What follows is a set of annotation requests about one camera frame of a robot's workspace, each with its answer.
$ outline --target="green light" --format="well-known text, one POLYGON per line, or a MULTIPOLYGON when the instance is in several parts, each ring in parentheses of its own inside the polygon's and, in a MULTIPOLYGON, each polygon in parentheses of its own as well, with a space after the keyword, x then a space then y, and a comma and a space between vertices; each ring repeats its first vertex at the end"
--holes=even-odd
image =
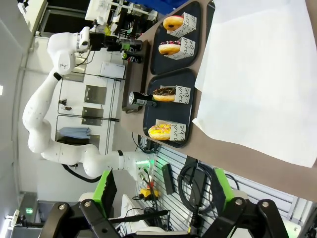
POLYGON ((148 163, 149 163, 149 161, 147 161, 147 160, 136 162, 137 165, 145 165, 145 164, 148 164, 148 163))
POLYGON ((25 212, 26 212, 26 214, 33 214, 33 209, 27 207, 27 208, 25 208, 25 212))

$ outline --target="paper sheet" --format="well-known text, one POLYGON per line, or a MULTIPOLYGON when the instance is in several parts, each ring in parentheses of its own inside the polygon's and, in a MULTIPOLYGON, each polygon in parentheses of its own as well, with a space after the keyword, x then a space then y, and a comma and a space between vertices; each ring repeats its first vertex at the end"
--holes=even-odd
POLYGON ((305 0, 215 5, 195 123, 211 138, 312 167, 317 51, 305 0))

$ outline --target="green exit sign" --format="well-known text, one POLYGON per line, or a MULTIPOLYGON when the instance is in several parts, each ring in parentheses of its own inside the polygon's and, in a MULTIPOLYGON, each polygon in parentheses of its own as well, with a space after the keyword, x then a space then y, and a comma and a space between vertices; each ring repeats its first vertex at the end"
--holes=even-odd
POLYGON ((26 212, 26 214, 33 214, 33 209, 27 207, 27 208, 25 208, 25 212, 26 212))

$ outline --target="white box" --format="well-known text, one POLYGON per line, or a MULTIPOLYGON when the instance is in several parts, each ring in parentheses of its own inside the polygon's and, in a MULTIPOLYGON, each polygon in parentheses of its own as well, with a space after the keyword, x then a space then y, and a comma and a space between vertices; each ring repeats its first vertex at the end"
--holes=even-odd
POLYGON ((177 123, 169 120, 159 120, 157 119, 155 122, 155 125, 160 124, 171 124, 171 130, 170 130, 170 139, 173 141, 182 141, 185 140, 186 135, 186 125, 182 123, 177 123))
POLYGON ((164 55, 165 57, 173 60, 179 60, 187 57, 191 57, 195 52, 195 41, 189 40, 185 37, 179 39, 181 42, 180 51, 172 55, 164 55))
POLYGON ((109 78, 123 78, 125 65, 103 62, 100 69, 100 75, 109 78))
POLYGON ((175 31, 167 31, 167 34, 175 37, 182 37, 196 30, 197 18, 186 12, 184 12, 182 16, 184 17, 183 25, 175 31))
POLYGON ((173 103, 189 104, 190 88, 178 86, 178 85, 175 85, 175 86, 163 86, 163 85, 161 85, 160 88, 176 88, 175 100, 173 103))

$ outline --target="table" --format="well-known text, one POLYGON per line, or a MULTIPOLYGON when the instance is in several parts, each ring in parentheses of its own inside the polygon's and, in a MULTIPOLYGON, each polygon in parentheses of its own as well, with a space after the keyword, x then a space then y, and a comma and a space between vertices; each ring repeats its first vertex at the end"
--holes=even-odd
MULTIPOLYGON (((196 75, 199 71, 206 45, 206 9, 209 0, 197 1, 200 2, 203 10, 201 48, 195 62, 189 67, 196 75)), ((317 1, 306 0, 306 4, 315 39, 317 39, 317 1)), ((144 33, 139 39, 143 41, 148 40, 149 43, 153 45, 155 31, 161 22, 162 20, 144 33)), ((152 77, 153 75, 150 72, 149 66, 146 87, 152 77)), ((196 103, 193 108, 193 118, 197 116, 201 98, 201 92, 198 90, 196 97, 196 103)), ((142 127, 143 114, 144 109, 131 114, 122 112, 120 124, 129 131, 145 136, 142 127)), ((317 163, 315 163, 312 168, 293 165, 245 146, 211 139, 195 125, 192 125, 188 143, 182 148, 174 149, 255 182, 317 202, 317 163)))

